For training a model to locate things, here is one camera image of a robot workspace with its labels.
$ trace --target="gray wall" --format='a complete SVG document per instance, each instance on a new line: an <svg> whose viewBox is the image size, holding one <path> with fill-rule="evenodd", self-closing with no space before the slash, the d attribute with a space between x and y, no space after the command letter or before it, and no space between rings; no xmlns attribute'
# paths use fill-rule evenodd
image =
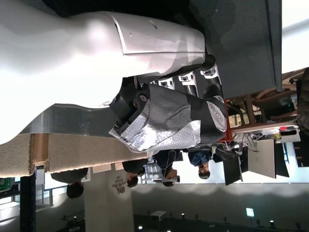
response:
<svg viewBox="0 0 309 232"><path fill-rule="evenodd" d="M146 215L147 211L172 212L173 217L199 219L250 226L246 208L254 209L261 225L269 227L274 220L277 228L295 230L299 222L309 230L309 184L178 184L172 188L160 184L138 185L132 190L133 211Z"/></svg>
<svg viewBox="0 0 309 232"><path fill-rule="evenodd" d="M118 194L119 187L124 191ZM84 198L87 232L134 231L131 189L124 170L92 174L91 181L84 183Z"/></svg>
<svg viewBox="0 0 309 232"><path fill-rule="evenodd" d="M36 213L36 230L38 232L55 232L64 228L66 221L60 220L63 215L71 215L84 210L84 197L69 199L66 194L54 196L54 207ZM1 219L19 214L19 206L1 210ZM78 214L77 219L84 219L84 214ZM18 232L19 217L0 223L1 232Z"/></svg>

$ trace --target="man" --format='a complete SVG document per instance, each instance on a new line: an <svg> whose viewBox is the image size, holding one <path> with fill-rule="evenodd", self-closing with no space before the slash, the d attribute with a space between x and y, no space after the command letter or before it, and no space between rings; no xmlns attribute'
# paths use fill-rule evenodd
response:
<svg viewBox="0 0 309 232"><path fill-rule="evenodd" d="M190 163L195 167L198 166L198 176L201 179L208 179L211 175L209 171L209 160L211 159L210 151L193 151L188 153Z"/></svg>
<svg viewBox="0 0 309 232"><path fill-rule="evenodd" d="M76 169L60 173L52 173L54 180L67 183L67 196L71 199L78 198L84 192L81 180L87 175L88 168Z"/></svg>
<svg viewBox="0 0 309 232"><path fill-rule="evenodd" d="M180 182L177 170L173 169L173 162L181 159L179 150L163 150L153 155L157 165L161 168L162 183L166 187L174 186L175 182Z"/></svg>
<svg viewBox="0 0 309 232"><path fill-rule="evenodd" d="M143 167L145 164L147 164L147 159L122 162L122 166L126 171L126 182L129 188L135 187L139 181L138 176L145 174L145 168Z"/></svg>

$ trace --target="sign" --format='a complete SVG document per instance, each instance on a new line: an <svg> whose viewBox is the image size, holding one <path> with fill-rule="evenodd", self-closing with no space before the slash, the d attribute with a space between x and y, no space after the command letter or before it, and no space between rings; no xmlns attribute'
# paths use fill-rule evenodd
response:
<svg viewBox="0 0 309 232"><path fill-rule="evenodd" d="M253 209L246 208L247 211L247 216L253 218L254 217L254 212Z"/></svg>
<svg viewBox="0 0 309 232"><path fill-rule="evenodd" d="M126 180L122 178L122 176L117 176L115 179L115 183L112 185L113 188L117 190L118 194L122 194L126 192L125 188Z"/></svg>
<svg viewBox="0 0 309 232"><path fill-rule="evenodd" d="M0 191L11 189L11 178L0 178Z"/></svg>

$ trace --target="blue shirt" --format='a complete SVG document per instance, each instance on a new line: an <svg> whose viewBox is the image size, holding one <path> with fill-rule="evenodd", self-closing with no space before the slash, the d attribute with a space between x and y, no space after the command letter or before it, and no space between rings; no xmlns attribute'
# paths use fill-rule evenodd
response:
<svg viewBox="0 0 309 232"><path fill-rule="evenodd" d="M210 151L194 151L189 152L188 154L190 163L197 167L202 163L207 163L211 159L211 152Z"/></svg>

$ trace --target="black metal stand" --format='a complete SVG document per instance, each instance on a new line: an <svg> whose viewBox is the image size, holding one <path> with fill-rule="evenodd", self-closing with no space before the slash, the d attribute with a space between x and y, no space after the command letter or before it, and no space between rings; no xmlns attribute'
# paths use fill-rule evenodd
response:
<svg viewBox="0 0 309 232"><path fill-rule="evenodd" d="M20 232L35 232L35 174L20 178Z"/></svg>

